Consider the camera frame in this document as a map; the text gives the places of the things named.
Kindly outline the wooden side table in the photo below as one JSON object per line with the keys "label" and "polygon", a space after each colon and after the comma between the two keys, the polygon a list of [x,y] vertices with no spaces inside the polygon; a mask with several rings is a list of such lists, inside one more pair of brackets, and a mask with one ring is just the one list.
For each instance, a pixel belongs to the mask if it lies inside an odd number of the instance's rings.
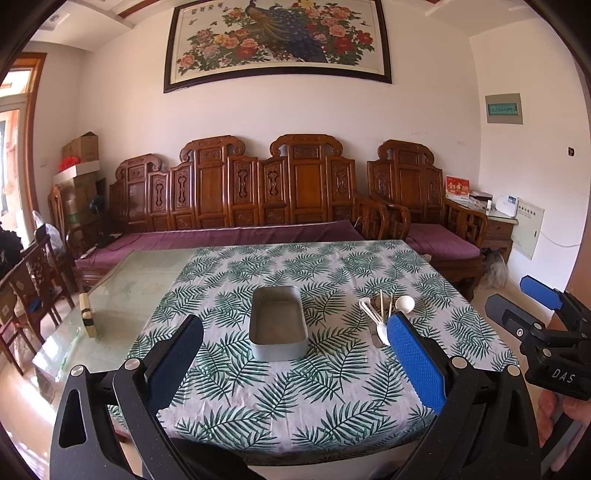
{"label": "wooden side table", "polygon": [[508,262],[513,246],[512,234],[514,227],[517,225],[518,221],[516,219],[489,216],[481,253],[488,255],[491,252],[498,252],[502,255],[504,261]]}

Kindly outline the cream block on table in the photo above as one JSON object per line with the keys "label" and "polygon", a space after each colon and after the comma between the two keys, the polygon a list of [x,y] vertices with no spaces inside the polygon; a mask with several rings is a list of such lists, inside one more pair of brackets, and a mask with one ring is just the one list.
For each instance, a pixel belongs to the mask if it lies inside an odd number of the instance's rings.
{"label": "cream block on table", "polygon": [[93,311],[90,305],[89,295],[87,293],[79,294],[80,316],[89,338],[95,338],[97,334],[94,322]]}

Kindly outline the white plastic spoon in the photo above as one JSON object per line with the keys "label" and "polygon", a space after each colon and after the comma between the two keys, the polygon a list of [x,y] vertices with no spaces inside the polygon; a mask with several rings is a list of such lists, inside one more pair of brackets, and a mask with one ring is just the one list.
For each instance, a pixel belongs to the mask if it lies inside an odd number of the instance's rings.
{"label": "white plastic spoon", "polygon": [[405,315],[410,314],[416,306],[415,299],[410,295],[403,295],[399,297],[394,303],[397,312],[402,312]]}

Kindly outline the red gift box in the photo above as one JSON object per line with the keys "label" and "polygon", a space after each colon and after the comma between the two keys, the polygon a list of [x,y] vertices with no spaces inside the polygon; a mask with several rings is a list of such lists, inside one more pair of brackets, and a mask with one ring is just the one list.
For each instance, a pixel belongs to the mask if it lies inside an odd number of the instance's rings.
{"label": "red gift box", "polygon": [[446,196],[451,199],[468,199],[471,184],[469,179],[447,175],[445,179]]}

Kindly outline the metal spoon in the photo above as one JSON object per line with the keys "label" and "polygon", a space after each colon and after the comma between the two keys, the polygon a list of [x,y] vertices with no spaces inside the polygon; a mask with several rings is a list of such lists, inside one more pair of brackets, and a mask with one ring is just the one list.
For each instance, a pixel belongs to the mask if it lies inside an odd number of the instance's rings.
{"label": "metal spoon", "polygon": [[390,342],[388,340],[387,325],[383,322],[376,322],[374,320],[370,320],[369,324],[374,346],[377,348],[389,346]]}

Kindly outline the wooden dining chair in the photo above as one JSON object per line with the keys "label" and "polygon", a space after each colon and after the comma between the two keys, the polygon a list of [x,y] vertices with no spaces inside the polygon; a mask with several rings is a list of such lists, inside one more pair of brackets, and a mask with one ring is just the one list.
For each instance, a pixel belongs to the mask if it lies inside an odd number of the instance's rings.
{"label": "wooden dining chair", "polygon": [[56,303],[74,302],[58,268],[50,237],[45,235],[28,248],[23,259],[1,281],[1,353],[23,376],[13,350],[18,340],[36,354],[32,340],[44,343],[41,322],[49,316],[55,327],[62,323]]}

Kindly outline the white plastic fork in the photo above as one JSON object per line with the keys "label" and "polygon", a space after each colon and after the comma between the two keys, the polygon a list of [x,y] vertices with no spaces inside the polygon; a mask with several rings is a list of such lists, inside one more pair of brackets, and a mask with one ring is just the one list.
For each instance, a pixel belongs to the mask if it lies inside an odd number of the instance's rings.
{"label": "white plastic fork", "polygon": [[374,321],[377,325],[383,324],[383,317],[375,310],[370,302],[370,298],[362,298],[359,300],[360,310],[365,312],[370,320]]}

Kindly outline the purple bench cushion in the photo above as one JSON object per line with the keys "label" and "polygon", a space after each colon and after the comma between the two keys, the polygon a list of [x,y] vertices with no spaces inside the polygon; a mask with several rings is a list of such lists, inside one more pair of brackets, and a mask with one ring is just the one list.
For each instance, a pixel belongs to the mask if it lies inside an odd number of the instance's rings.
{"label": "purple bench cushion", "polygon": [[110,270],[132,251],[305,242],[363,241],[349,220],[317,224],[178,230],[124,234],[75,260],[78,269]]}

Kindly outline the grey metal tray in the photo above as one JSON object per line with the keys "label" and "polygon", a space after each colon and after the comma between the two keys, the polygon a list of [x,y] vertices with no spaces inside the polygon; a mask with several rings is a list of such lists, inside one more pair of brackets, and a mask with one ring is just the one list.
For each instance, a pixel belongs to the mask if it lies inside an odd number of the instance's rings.
{"label": "grey metal tray", "polygon": [[297,287],[259,287],[253,291],[249,342],[256,361],[304,358],[308,351],[308,326]]}

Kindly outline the green leaf tablecloth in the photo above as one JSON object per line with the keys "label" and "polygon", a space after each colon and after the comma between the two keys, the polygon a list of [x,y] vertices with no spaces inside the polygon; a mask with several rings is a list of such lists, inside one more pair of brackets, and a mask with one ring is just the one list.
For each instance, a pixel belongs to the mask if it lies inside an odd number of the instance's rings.
{"label": "green leaf tablecloth", "polygon": [[253,465],[322,463],[381,452],[433,420],[360,307],[402,296],[410,320],[479,369],[515,363],[495,330],[406,243],[355,241],[201,247],[129,350],[142,358],[194,315],[198,349],[157,417],[172,437],[211,443]]}

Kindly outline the cardboard box stack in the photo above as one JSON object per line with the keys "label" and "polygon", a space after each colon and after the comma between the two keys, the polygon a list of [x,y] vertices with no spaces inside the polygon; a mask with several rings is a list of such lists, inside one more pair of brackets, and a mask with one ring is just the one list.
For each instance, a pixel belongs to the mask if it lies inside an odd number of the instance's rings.
{"label": "cardboard box stack", "polygon": [[62,147],[59,172],[48,195],[55,225],[66,232],[90,221],[90,201],[97,195],[100,170],[98,136],[87,132]]}

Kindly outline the long carved wooden bench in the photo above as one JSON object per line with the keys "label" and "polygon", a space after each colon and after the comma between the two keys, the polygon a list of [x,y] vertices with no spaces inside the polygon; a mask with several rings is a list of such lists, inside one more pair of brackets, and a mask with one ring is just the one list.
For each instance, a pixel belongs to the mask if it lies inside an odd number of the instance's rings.
{"label": "long carved wooden bench", "polygon": [[[156,155],[123,161],[109,187],[107,230],[124,234],[317,224],[349,220],[355,200],[356,165],[342,144],[325,134],[286,134],[270,146],[270,158],[245,153],[231,135],[196,139],[167,167]],[[69,231],[75,260],[91,253],[98,225]],[[108,272],[78,269],[81,287],[90,289]]]}

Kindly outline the white wall cabinet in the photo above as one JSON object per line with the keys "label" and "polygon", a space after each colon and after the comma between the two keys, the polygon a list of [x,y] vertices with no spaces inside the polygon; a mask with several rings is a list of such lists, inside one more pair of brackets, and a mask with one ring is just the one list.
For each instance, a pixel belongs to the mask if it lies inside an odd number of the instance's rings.
{"label": "white wall cabinet", "polygon": [[541,233],[545,210],[522,198],[517,204],[517,225],[513,228],[513,248],[532,260]]}

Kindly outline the grey wall electrical box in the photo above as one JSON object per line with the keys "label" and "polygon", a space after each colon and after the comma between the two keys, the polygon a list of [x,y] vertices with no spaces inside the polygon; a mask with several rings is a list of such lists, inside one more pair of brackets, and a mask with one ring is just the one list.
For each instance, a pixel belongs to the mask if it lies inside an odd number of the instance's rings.
{"label": "grey wall electrical box", "polygon": [[523,124],[523,110],[519,93],[485,96],[486,118],[489,124]]}

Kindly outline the wooden door frame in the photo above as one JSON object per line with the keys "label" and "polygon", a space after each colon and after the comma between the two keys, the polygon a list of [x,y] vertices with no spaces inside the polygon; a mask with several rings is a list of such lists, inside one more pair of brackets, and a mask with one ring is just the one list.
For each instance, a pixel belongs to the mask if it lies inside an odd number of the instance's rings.
{"label": "wooden door frame", "polygon": [[28,229],[34,225],[32,211],[38,209],[34,178],[34,117],[46,53],[21,54],[1,83],[1,120],[9,121],[2,147],[6,197],[19,203],[21,223]]}

